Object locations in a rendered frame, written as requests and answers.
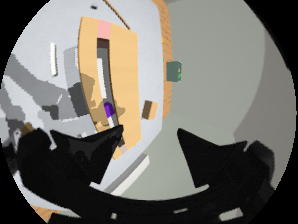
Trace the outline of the small purple block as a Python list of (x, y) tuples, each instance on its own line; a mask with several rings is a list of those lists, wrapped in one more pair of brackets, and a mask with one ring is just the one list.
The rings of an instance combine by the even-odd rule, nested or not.
[(116, 113), (116, 112), (114, 112), (113, 105), (110, 103), (104, 103), (104, 108), (105, 108), (105, 112), (106, 112), (106, 117), (108, 117), (108, 119), (110, 116), (112, 116), (112, 115), (114, 115), (114, 113)]

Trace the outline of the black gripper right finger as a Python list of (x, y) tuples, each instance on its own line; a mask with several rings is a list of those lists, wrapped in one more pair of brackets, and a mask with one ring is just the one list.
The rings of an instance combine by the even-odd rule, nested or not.
[(247, 143), (247, 140), (243, 140), (220, 147), (181, 128), (178, 128), (177, 135), (196, 188), (208, 185), (206, 181), (221, 171), (231, 156), (243, 151)]

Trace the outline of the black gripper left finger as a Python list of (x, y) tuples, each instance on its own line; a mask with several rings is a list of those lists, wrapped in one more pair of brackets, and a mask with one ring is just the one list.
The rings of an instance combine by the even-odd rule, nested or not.
[(93, 183), (101, 184), (114, 151), (120, 143), (124, 124), (118, 124), (116, 127), (94, 133), (92, 136), (81, 137), (81, 139), (64, 135), (59, 131), (55, 132), (55, 129), (49, 132), (56, 147), (69, 153)]

